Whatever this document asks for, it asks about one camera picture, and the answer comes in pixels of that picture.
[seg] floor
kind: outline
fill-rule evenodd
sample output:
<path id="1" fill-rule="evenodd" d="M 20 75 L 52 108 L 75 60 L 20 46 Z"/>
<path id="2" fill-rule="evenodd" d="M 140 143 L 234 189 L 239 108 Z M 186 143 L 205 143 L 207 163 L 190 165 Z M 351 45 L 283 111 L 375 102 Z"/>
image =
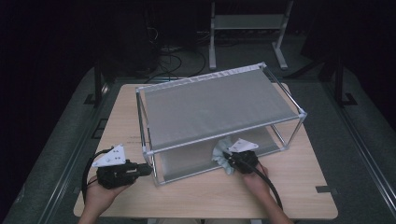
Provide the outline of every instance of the floor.
<path id="1" fill-rule="evenodd" d="M 229 40 L 230 45 L 218 46 L 217 70 L 266 62 L 308 112 L 304 126 L 332 189 L 339 215 L 334 220 L 300 220 L 299 223 L 396 223 L 394 207 L 390 205 L 389 208 L 389 203 L 394 202 L 394 195 L 387 196 L 396 184 L 396 133 L 361 89 L 356 77 L 347 70 L 344 91 L 350 93 L 358 104 L 344 108 L 333 99 L 333 81 L 318 81 L 320 66 L 300 78 L 283 78 L 311 61 L 300 55 L 305 37 L 287 35 L 282 51 L 289 69 L 281 70 L 272 51 L 271 41 L 274 38 L 274 34 L 260 38 L 237 38 Z M 207 54 L 207 45 L 202 45 L 196 51 L 180 50 L 173 53 L 174 56 L 162 56 L 162 66 L 148 78 L 163 73 L 165 69 L 177 68 L 178 58 L 182 64 L 172 75 L 154 78 L 150 83 L 189 77 L 197 72 L 210 73 Z M 4 223 L 78 221 L 73 207 L 79 194 L 82 171 L 87 159 L 96 150 L 118 90 L 123 84 L 143 83 L 148 78 L 119 77 L 114 83 L 107 83 L 102 103 L 94 107 L 89 100 L 94 94 L 93 69 L 86 74 Z M 98 223 L 135 224 L 147 221 L 101 217 Z"/>

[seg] black cable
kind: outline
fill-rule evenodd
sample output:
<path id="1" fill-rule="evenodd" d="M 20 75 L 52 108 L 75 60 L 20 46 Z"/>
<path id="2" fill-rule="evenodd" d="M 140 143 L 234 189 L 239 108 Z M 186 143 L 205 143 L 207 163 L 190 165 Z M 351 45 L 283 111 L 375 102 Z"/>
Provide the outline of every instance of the black cable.
<path id="1" fill-rule="evenodd" d="M 244 165 L 246 165 L 247 167 L 249 167 L 252 171 L 254 171 L 254 173 L 256 173 L 259 177 L 261 177 L 262 180 L 265 181 L 265 183 L 267 183 L 267 185 L 270 187 L 271 191 L 274 193 L 277 205 L 283 210 L 283 205 L 282 205 L 282 202 L 280 201 L 279 194 L 277 193 L 277 190 L 276 190 L 274 184 L 271 182 L 271 180 L 266 175 L 264 175 L 262 172 L 260 172 L 256 167 L 253 167 L 249 163 L 247 163 L 243 160 L 239 160 L 239 162 L 241 162 Z"/>
<path id="2" fill-rule="evenodd" d="M 82 198 L 83 198 L 83 200 L 84 200 L 84 203 L 85 203 L 85 196 L 86 196 L 86 194 L 87 194 L 87 187 L 88 187 L 92 182 L 94 182 L 94 181 L 97 180 L 97 179 L 96 179 L 96 180 L 94 180 L 94 181 L 92 181 L 92 182 L 90 182 L 90 183 L 87 184 L 88 172 L 89 172 L 90 169 L 91 169 L 93 160 L 94 160 L 96 157 L 98 157 L 100 154 L 109 152 L 111 149 L 113 149 L 113 147 L 110 148 L 110 149 L 105 149 L 105 150 L 102 150 L 102 151 L 100 151 L 100 152 L 97 152 L 97 153 L 95 153 L 92 157 L 90 157 L 90 158 L 88 159 L 87 164 L 85 165 L 85 169 L 84 169 L 84 172 L 83 172 L 83 174 L 82 174 L 82 180 L 81 180 L 81 192 L 82 192 Z"/>
<path id="3" fill-rule="evenodd" d="M 176 78 L 178 79 L 178 76 L 176 76 L 176 75 L 173 74 L 172 72 L 176 71 L 178 68 L 181 67 L 181 64 L 182 64 L 181 59 L 180 59 L 179 57 L 177 57 L 176 55 L 172 55 L 172 54 L 163 55 L 163 56 L 170 56 L 170 57 L 174 57 L 174 58 L 178 59 L 179 65 L 178 65 L 176 68 L 174 68 L 174 69 L 172 69 L 172 70 L 170 70 L 170 71 L 165 71 L 165 69 L 167 69 L 167 68 L 164 67 L 164 66 L 162 66 L 161 64 L 159 64 L 159 66 L 161 67 L 161 69 L 163 70 L 163 72 L 162 72 L 162 73 L 159 73 L 159 74 L 157 74 L 157 75 L 154 75 L 154 76 L 152 76 L 152 77 L 150 77 L 149 79 L 147 79 L 147 80 L 144 82 L 144 84 L 148 84 L 148 83 L 149 83 L 152 79 L 154 79 L 155 77 L 159 77 L 159 76 L 162 76 L 162 75 L 169 75 L 169 76 L 172 75 L 172 76 L 174 76 L 174 77 L 176 77 Z"/>

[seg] dark background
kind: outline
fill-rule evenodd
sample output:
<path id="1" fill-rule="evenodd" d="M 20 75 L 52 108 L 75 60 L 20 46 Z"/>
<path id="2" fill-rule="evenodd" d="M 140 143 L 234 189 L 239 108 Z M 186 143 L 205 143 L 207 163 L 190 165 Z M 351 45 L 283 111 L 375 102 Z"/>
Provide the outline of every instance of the dark background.
<path id="1" fill-rule="evenodd" d="M 110 79 L 138 77 L 136 71 L 155 67 L 157 51 L 147 42 L 149 34 L 128 33 L 122 27 L 132 25 L 139 31 L 150 22 L 162 32 L 158 45 L 176 40 L 191 46 L 196 31 L 208 31 L 209 1 L 154 2 L 0 2 L 1 220 L 78 83 L 95 62 L 101 63 L 104 72 L 116 71 Z M 278 12 L 284 6 L 266 0 L 260 4 L 270 7 L 254 7 L 250 2 L 255 1 L 242 6 L 220 1 L 218 10 L 260 13 L 258 8 L 266 8 L 266 12 Z M 394 129 L 395 11 L 395 1 L 390 0 L 296 0 L 288 26 L 290 35 L 308 34 L 303 55 L 312 60 L 329 49 L 339 49 L 345 65 Z M 184 22 L 192 29 L 185 28 Z M 125 65 L 125 59 L 135 63 Z"/>

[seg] hand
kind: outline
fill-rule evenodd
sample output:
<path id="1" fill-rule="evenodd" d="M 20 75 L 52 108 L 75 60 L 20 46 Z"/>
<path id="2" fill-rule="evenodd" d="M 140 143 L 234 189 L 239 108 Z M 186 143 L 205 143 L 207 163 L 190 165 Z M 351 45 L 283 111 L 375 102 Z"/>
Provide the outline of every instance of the hand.
<path id="1" fill-rule="evenodd" d="M 260 163 L 256 166 L 262 174 L 268 176 L 268 169 Z M 256 196 L 262 204 L 270 223 L 272 224 L 292 224 L 291 220 L 286 216 L 282 209 L 276 204 L 276 201 L 270 194 L 270 187 L 256 173 L 252 172 L 248 175 L 242 175 L 245 185 L 250 192 Z"/>
<path id="2" fill-rule="evenodd" d="M 258 169 L 262 174 L 268 176 L 268 169 L 260 163 L 257 164 L 256 169 Z M 245 185 L 254 196 L 260 198 L 270 195 L 269 186 L 256 173 L 252 172 L 251 174 L 242 175 L 242 177 Z"/>
<path id="3" fill-rule="evenodd" d="M 91 184 L 87 187 L 84 211 L 78 223 L 94 223 L 113 204 L 116 197 L 131 186 L 105 189 L 97 182 L 96 175 L 90 179 L 89 183 Z"/>

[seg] black handheld device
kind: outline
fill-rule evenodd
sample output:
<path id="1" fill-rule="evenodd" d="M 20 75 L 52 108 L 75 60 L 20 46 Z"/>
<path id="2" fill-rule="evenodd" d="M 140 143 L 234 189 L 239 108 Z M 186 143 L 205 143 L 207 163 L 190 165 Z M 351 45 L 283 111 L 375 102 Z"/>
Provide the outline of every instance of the black handheld device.
<path id="1" fill-rule="evenodd" d="M 223 152 L 224 158 L 228 160 L 228 163 L 236 170 L 238 170 L 241 174 L 251 174 L 252 172 L 256 173 L 262 180 L 267 183 L 270 187 L 271 191 L 274 193 L 276 198 L 276 202 L 279 207 L 283 210 L 282 202 L 280 201 L 279 194 L 276 191 L 274 184 L 268 178 L 266 174 L 260 172 L 256 166 L 259 164 L 259 159 L 254 151 L 243 151 L 243 152 L 232 152 L 232 154 L 228 154 Z"/>
<path id="2" fill-rule="evenodd" d="M 139 176 L 150 175 L 152 168 L 146 164 L 137 164 L 126 160 L 123 165 L 99 167 L 96 171 L 98 183 L 106 189 L 132 185 Z"/>

